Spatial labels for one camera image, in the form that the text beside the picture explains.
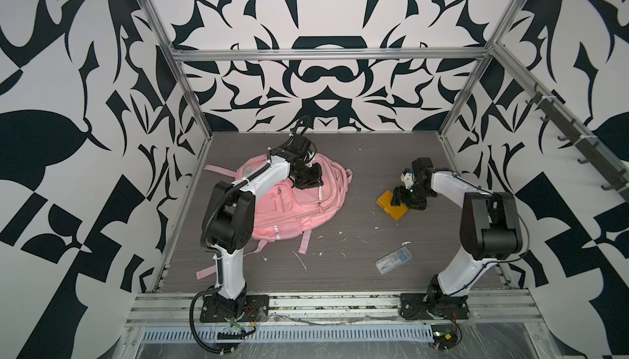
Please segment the small yellow notebook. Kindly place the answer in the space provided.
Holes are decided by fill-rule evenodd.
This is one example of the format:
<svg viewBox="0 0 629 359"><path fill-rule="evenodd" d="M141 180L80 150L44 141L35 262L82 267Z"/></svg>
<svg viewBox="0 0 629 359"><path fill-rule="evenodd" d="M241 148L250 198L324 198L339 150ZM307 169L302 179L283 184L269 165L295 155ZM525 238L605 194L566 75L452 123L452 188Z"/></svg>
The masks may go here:
<svg viewBox="0 0 629 359"><path fill-rule="evenodd" d="M408 212L406 205L395 206L391 202L393 200L393 193L391 190L387 190L376 201L376 204L390 216L393 220L399 221Z"/></svg>

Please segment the pink student backpack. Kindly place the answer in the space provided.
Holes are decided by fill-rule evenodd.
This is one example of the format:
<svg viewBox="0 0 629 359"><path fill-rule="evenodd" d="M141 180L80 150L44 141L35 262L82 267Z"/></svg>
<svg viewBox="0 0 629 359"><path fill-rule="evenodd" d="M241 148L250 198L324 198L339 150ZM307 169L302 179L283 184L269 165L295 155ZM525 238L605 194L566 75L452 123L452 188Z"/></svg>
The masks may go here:
<svg viewBox="0 0 629 359"><path fill-rule="evenodd" d="M212 195L222 184L230 184L260 167L265 161L265 154L249 159L237 171L207 165L206 170L229 177L228 182L221 181L214 188ZM353 173L322 154L314 156L323 171L324 185L308 190L293 188L289 180L275 185L257 202L255 209L254 230L250 239L257 241L257 248L263 249L268 243L279 240L301 238L301 254L305 254L311 238L311 231L329 221L344 204ZM211 208L208 204L206 216ZM216 273L217 267L211 267L197 273L198 279Z"/></svg>

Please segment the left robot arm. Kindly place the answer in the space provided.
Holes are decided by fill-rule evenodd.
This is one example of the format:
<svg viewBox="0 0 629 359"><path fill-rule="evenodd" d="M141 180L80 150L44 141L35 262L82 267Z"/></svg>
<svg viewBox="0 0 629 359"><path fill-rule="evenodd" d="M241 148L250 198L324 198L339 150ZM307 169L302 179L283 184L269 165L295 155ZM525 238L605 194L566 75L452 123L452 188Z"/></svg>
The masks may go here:
<svg viewBox="0 0 629 359"><path fill-rule="evenodd" d="M218 295L236 300L244 293L242 253L252 237L257 202L278 183L289 180L299 190L321 187L322 169L312 160L316 147L303 135L268 149L260 167L230 184L222 184L209 204L201 228L201 248L216 255Z"/></svg>

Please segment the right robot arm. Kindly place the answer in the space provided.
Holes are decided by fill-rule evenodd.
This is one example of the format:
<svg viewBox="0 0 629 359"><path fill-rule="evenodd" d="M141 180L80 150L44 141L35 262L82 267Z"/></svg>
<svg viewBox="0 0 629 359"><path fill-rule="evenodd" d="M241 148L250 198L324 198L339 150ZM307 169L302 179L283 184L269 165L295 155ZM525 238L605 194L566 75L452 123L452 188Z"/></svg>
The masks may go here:
<svg viewBox="0 0 629 359"><path fill-rule="evenodd" d="M460 249L446 269L435 275L421 308L435 316L465 306L471 288L490 267L522 257L524 237L514 196L485 190L429 158L414 160L401 174L391 205L424 211L429 198L442 195L461 208Z"/></svg>

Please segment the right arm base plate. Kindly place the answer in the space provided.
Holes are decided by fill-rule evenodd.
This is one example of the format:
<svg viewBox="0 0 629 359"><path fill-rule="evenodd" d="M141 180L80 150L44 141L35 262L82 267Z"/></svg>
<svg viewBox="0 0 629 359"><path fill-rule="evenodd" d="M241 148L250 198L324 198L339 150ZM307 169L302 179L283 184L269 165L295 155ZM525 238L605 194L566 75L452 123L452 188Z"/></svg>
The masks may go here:
<svg viewBox="0 0 629 359"><path fill-rule="evenodd" d="M425 293L402 293L399 315L407 321L468 320L467 298L429 298Z"/></svg>

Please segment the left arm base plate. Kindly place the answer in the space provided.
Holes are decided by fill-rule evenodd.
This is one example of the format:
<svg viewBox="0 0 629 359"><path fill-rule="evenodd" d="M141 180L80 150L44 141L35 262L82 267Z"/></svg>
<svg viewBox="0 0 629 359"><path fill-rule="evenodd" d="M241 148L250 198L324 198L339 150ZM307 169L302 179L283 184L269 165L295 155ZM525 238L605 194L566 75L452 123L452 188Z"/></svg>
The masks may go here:
<svg viewBox="0 0 629 359"><path fill-rule="evenodd" d="M253 322L260 316L267 316L269 307L269 295L241 294L236 299L228 299L214 293L203 298L199 321L213 323L234 318Z"/></svg>

